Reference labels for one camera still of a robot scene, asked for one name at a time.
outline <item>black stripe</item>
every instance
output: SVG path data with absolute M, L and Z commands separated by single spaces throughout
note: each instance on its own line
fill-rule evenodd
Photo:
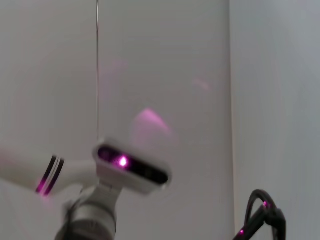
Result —
M 58 158 L 56 159 L 55 163 L 54 163 L 54 166 L 53 166 L 53 168 L 52 168 L 52 171 L 50 172 L 50 175 L 49 175 L 49 177 L 48 177 L 48 179 L 47 179 L 47 181 L 46 181 L 46 184 L 44 185 L 44 188 L 43 188 L 43 190 L 42 190 L 42 193 L 44 193 L 44 192 L 46 191 L 47 187 L 48 187 L 49 184 L 51 183 L 51 180 L 52 180 L 52 178 L 54 177 L 54 175 L 55 175 L 55 173 L 56 173 L 56 170 L 57 170 L 57 167 L 58 167 L 58 165 L 59 165 L 59 161 L 60 161 L 60 158 L 58 157 Z
M 63 160 L 62 158 L 60 159 L 60 162 L 59 162 L 59 165 L 58 165 L 58 168 L 56 170 L 56 172 L 54 173 L 54 176 L 48 186 L 48 188 L 45 190 L 45 193 L 44 195 L 47 196 L 51 190 L 54 188 L 55 184 L 56 184 L 56 181 L 58 180 L 59 178 L 59 175 L 60 175 L 60 172 L 64 166 L 64 163 L 65 163 L 65 160 Z
M 45 183 L 48 180 L 48 177 L 49 177 L 49 175 L 50 175 L 50 173 L 52 171 L 52 168 L 55 165 L 56 160 L 57 160 L 57 157 L 53 155 L 52 158 L 51 158 L 51 161 L 49 163 L 49 166 L 48 166 L 48 168 L 46 169 L 46 171 L 45 171 L 45 173 L 43 175 L 43 178 L 42 178 L 41 182 L 39 183 L 38 187 L 35 190 L 35 192 L 37 194 L 40 193 L 42 191 L 42 189 L 44 188 Z

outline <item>camera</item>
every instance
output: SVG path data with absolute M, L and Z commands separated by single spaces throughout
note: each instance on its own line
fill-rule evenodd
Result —
M 92 155 L 98 178 L 115 188 L 149 194 L 171 182 L 169 167 L 163 162 L 115 140 L 101 142 Z
M 70 204 L 72 207 L 65 207 L 66 218 L 56 240 L 113 240 L 122 189 L 147 195 L 164 189 L 172 179 L 163 163 L 114 140 L 100 142 L 92 156 L 98 184 L 92 193 L 84 193 Z

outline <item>camera lens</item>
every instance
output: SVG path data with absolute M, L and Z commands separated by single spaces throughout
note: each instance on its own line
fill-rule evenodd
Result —
M 157 185 L 164 185 L 169 177 L 166 172 L 150 164 L 145 163 L 137 157 L 124 153 L 114 147 L 102 146 L 98 152 L 98 157 L 105 162 L 123 169 L 126 172 L 135 174 Z

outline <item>cable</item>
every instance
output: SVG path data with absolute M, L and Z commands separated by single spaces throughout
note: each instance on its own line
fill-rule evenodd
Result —
M 73 220 L 74 208 L 75 208 L 75 204 L 70 206 L 67 209 L 67 212 L 66 212 L 66 227 L 65 227 L 65 234 L 64 234 L 63 240 L 71 240 L 71 239 L 73 239 L 74 232 L 72 230 L 71 224 L 72 224 L 72 220 Z
M 100 106 L 99 106 L 99 0 L 96 0 L 96 137 L 99 140 Z
M 254 190 L 250 195 L 248 205 L 246 207 L 244 225 L 246 225 L 249 222 L 249 220 L 251 218 L 251 213 L 252 213 L 254 203 L 257 199 L 260 199 L 263 202 L 263 204 L 270 209 L 277 208 L 275 202 L 273 201 L 271 196 L 266 191 L 259 190 L 259 189 Z M 272 227 L 272 236 L 273 236 L 274 240 L 276 240 L 278 238 L 277 237 L 277 229 L 275 229 L 274 227 Z

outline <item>black cable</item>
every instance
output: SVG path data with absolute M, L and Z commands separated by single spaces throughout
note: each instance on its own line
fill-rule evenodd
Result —
M 74 209 L 75 209 L 76 204 L 70 206 L 67 209 L 66 212 L 66 224 L 65 224 L 65 233 L 63 240 L 71 240 L 73 239 L 73 230 L 72 230 L 72 220 L 73 220 L 73 214 L 74 214 Z
M 246 207 L 246 213 L 245 213 L 245 219 L 244 219 L 244 225 L 246 225 L 250 218 L 251 218 L 251 213 L 252 213 L 252 209 L 253 209 L 253 206 L 254 206 L 254 203 L 257 199 L 260 199 L 263 204 L 270 208 L 270 209 L 276 209 L 277 206 L 275 204 L 275 202 L 273 201 L 273 199 L 271 198 L 271 196 L 264 190 L 254 190 L 251 195 L 250 195 L 250 198 L 249 198 L 249 201 L 248 201 L 248 205 Z M 272 236 L 273 236 L 273 239 L 276 240 L 278 239 L 277 237 L 277 229 L 275 229 L 274 227 L 272 227 Z

